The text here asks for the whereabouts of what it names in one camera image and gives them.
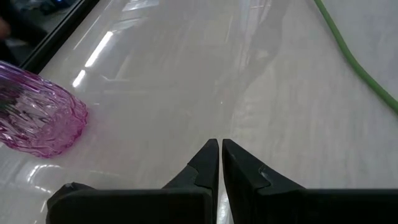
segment white table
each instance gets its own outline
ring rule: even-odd
[[[100,1],[40,75],[82,99],[89,124],[54,159],[0,148],[2,224],[44,223],[68,182],[162,187],[209,138],[308,188],[398,186],[397,116],[310,0]],[[228,223],[222,183],[220,201]]]

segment glass vase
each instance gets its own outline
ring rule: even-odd
[[[0,141],[49,158],[62,153],[86,125],[86,105],[62,87],[0,61]]]

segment pink glass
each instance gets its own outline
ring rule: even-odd
[[[49,158],[81,135],[86,105],[62,87],[0,61],[0,141]]]

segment green cable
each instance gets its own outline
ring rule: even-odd
[[[333,22],[333,19],[329,15],[326,10],[325,5],[323,5],[322,0],[314,0],[315,4],[317,4],[319,11],[322,13],[323,18],[326,20],[333,36],[337,41],[337,44],[346,57],[348,63],[351,65],[355,73],[365,81],[366,84],[388,105],[390,108],[398,114],[398,102],[394,97],[392,97],[382,86],[380,86],[373,78],[370,76],[365,69],[357,62],[354,58],[354,55],[349,51],[346,42],[341,36],[339,30],[337,29],[336,24]]]

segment glossy white surface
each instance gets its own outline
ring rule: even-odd
[[[0,148],[0,223],[44,223],[67,182],[159,188],[209,138],[308,187],[397,187],[398,119],[308,0],[100,1],[40,73],[90,109],[54,159]],[[220,184],[219,221],[229,207]]]

